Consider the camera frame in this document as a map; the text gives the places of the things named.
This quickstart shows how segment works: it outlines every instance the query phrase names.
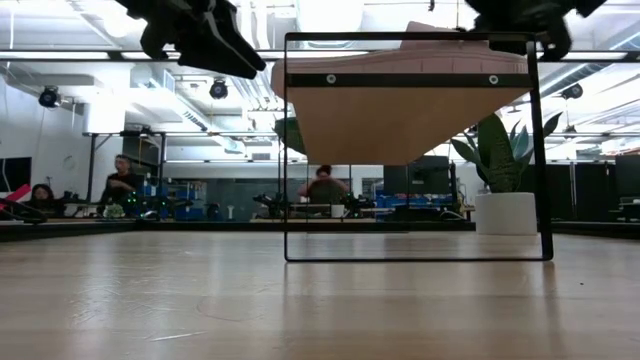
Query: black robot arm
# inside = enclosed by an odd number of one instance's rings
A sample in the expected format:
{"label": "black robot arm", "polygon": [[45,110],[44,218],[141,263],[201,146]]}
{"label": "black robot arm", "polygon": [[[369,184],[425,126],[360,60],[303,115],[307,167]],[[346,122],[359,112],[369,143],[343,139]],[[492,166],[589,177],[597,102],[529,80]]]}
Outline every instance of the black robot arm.
{"label": "black robot arm", "polygon": [[116,0],[127,15],[144,19],[142,50],[167,59],[164,47],[180,53],[179,65],[253,79],[266,64],[236,24],[237,8],[228,0]]}
{"label": "black robot arm", "polygon": [[[564,16],[575,9],[591,15],[606,0],[466,0],[478,12],[472,31],[508,31],[540,34],[543,60],[562,59],[571,50],[571,36]],[[525,54],[524,44],[490,43],[491,49]]]}

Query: potted plant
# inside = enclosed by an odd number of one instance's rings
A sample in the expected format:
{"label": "potted plant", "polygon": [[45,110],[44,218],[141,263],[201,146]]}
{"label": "potted plant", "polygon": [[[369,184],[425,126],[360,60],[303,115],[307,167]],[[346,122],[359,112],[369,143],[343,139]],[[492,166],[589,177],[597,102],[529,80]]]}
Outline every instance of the potted plant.
{"label": "potted plant", "polygon": [[[562,113],[544,124],[547,137],[558,126]],[[533,193],[518,192],[520,178],[531,161],[533,146],[527,127],[516,134],[516,125],[507,134],[498,115],[478,123],[477,144],[468,134],[468,145],[452,139],[456,152],[476,165],[478,176],[491,193],[476,196],[476,232],[481,235],[535,235],[537,219]]]}

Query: woman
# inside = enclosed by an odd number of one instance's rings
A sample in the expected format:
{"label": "woman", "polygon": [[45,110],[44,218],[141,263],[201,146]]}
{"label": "woman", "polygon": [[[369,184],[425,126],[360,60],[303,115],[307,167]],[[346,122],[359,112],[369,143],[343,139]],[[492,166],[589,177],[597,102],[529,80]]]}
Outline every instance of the woman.
{"label": "woman", "polygon": [[311,204],[339,204],[349,192],[349,186],[331,176],[331,165],[316,170],[316,178],[298,189],[298,195],[309,198]]}
{"label": "woman", "polygon": [[63,216],[64,205],[55,199],[53,190],[46,184],[36,184],[31,189],[31,199],[25,205],[34,208],[41,213],[51,216]]}

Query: wooden table surface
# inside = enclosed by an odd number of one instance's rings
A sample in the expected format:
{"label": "wooden table surface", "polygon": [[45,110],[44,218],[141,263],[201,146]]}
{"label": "wooden table surface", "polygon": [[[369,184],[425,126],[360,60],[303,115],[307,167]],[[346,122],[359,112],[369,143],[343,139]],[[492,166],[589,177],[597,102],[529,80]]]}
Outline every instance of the wooden table surface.
{"label": "wooden table surface", "polygon": [[[287,264],[278,233],[0,243],[0,349],[16,360],[639,359],[640,244],[555,239],[548,263]],[[536,246],[460,232],[290,243],[343,256]]]}

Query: rectangular frame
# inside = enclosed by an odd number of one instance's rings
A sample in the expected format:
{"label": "rectangular frame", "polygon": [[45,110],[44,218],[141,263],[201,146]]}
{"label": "rectangular frame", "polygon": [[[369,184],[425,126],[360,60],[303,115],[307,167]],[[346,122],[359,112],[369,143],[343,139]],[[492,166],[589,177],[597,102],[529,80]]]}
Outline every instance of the rectangular frame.
{"label": "rectangular frame", "polygon": [[[526,43],[527,74],[495,75],[489,74],[339,74],[339,81],[333,74],[291,74],[288,72],[288,44],[291,41],[367,41],[367,40],[448,40],[448,41],[511,41]],[[540,232],[541,254],[538,257],[471,257],[471,258],[433,258],[433,257],[397,257],[397,258],[292,258],[289,256],[289,222],[288,211],[284,213],[284,258],[288,262],[450,262],[450,261],[548,261],[553,259],[553,235],[551,233],[551,216],[549,195],[546,184],[546,158],[544,148],[542,108],[540,98],[540,82],[538,78],[538,58],[536,54],[536,35],[530,33],[480,33],[480,32],[350,32],[350,33],[287,33],[284,43],[284,121],[288,120],[288,88],[289,87],[522,87],[531,89],[531,117],[533,123],[533,150],[535,159],[535,200]],[[287,143],[287,126],[284,127],[283,143]],[[285,206],[288,207],[287,196],[287,164],[288,147],[284,147],[283,158],[283,194]],[[411,223],[399,225],[410,226]],[[303,232],[304,224],[295,226]],[[326,227],[330,231],[340,232],[343,224],[332,224]],[[370,224],[375,231],[376,224]]]}

